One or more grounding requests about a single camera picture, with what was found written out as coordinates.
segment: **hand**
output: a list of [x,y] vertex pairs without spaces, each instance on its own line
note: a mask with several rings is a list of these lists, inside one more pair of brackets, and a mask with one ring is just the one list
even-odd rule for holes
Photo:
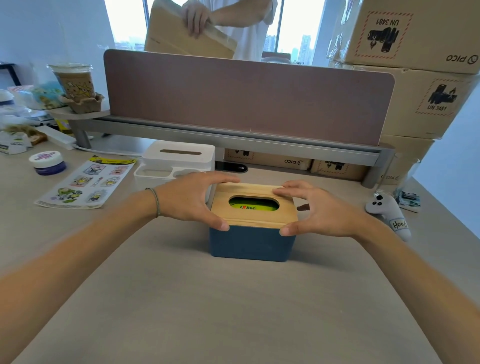
[[190,0],[186,2],[182,8],[185,25],[187,26],[190,35],[195,34],[196,38],[203,33],[207,21],[213,23],[210,10],[198,1]]
[[[238,177],[221,172],[197,172],[178,177],[154,188],[160,204],[160,213],[168,218],[198,221],[211,228],[228,231],[228,223],[211,212],[205,204],[208,187],[215,183],[240,182]],[[142,210],[149,217],[156,216],[156,201],[152,191],[141,191]]]
[[283,188],[273,190],[279,196],[303,198],[309,204],[298,207],[299,211],[310,210],[306,220],[292,222],[280,229],[280,235],[292,236],[315,232],[328,236],[360,235],[365,226],[377,221],[360,208],[333,196],[328,191],[313,187],[305,181],[288,181]]

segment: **white desk organizer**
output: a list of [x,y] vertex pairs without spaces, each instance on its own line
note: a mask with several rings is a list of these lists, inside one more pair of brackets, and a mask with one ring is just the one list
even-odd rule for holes
[[[192,172],[215,170],[215,147],[157,140],[142,154],[133,173],[138,190],[156,187]],[[211,187],[205,195],[208,201]]]

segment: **sky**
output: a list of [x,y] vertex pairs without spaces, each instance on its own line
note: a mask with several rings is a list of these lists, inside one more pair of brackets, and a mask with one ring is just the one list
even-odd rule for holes
[[[147,0],[151,6],[153,0]],[[182,5],[185,0],[173,0]],[[280,16],[280,0],[273,24],[267,34],[276,35]],[[105,0],[108,17],[116,42],[145,39],[146,25],[142,0]],[[290,53],[300,48],[302,35],[312,36],[310,48],[314,48],[318,25],[322,17],[324,0],[285,0],[278,51]]]

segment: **power strip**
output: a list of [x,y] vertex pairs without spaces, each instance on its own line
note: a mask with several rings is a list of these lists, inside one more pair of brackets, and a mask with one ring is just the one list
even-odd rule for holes
[[75,147],[73,146],[73,144],[77,142],[75,138],[59,132],[58,130],[55,130],[53,128],[50,128],[46,125],[38,126],[36,129],[39,132],[46,134],[48,140],[51,141],[53,144],[56,144],[68,150],[75,149]]

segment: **blue tissue box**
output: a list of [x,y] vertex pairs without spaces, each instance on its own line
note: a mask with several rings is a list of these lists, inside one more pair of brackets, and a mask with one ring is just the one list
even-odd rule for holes
[[[247,183],[224,183],[217,186],[212,212],[225,219],[229,231],[210,229],[210,254],[222,258],[255,259],[285,262],[295,242],[295,236],[281,236],[280,228],[297,221],[297,209],[291,197],[272,193],[277,186]],[[232,198],[273,200],[278,205],[274,211],[256,209],[254,206],[230,205]]]

